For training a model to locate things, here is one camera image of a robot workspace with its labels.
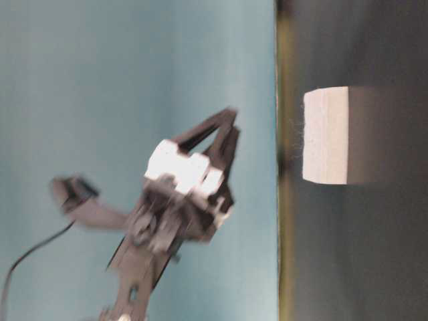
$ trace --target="teal wall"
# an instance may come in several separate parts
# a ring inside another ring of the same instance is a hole
[[[0,1],[0,277],[66,224],[50,178],[85,173],[131,209],[153,148],[233,105],[237,204],[182,247],[150,319],[277,320],[274,7],[265,1]],[[15,272],[9,320],[78,321],[114,303],[120,233],[74,228]]]

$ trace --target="robotic arm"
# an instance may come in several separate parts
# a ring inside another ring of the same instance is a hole
[[[50,188],[61,210],[86,227],[125,231],[108,267],[120,288],[100,321],[144,321],[150,293],[184,241],[209,241],[229,216],[228,178],[239,130],[236,111],[224,109],[200,125],[163,140],[148,162],[142,194],[128,215],[98,201],[82,177],[56,178]],[[217,131],[202,153],[191,150]]]

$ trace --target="cable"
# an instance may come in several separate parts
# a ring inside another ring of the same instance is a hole
[[[67,225],[65,228],[63,228],[61,231],[58,231],[57,233],[53,234],[51,237],[48,237],[47,239],[41,241],[40,243],[37,243],[31,249],[26,251],[21,257],[19,257],[14,264],[12,264],[9,271],[7,272],[6,280],[3,285],[3,290],[1,292],[0,321],[6,321],[6,301],[7,301],[7,294],[9,292],[9,286],[11,283],[13,270],[31,253],[47,245],[48,243],[52,242],[57,237],[63,235],[66,231],[68,231],[73,226],[73,224],[74,224],[74,221],[71,222],[69,225]]]

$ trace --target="white foam block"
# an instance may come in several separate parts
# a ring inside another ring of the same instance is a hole
[[[348,87],[317,89],[304,95],[303,178],[346,184],[348,177]]]

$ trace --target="dark gray surface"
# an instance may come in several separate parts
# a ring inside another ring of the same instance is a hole
[[[293,123],[304,92],[352,86],[352,183],[304,182],[293,152],[295,320],[427,318],[427,13],[424,1],[295,3]]]

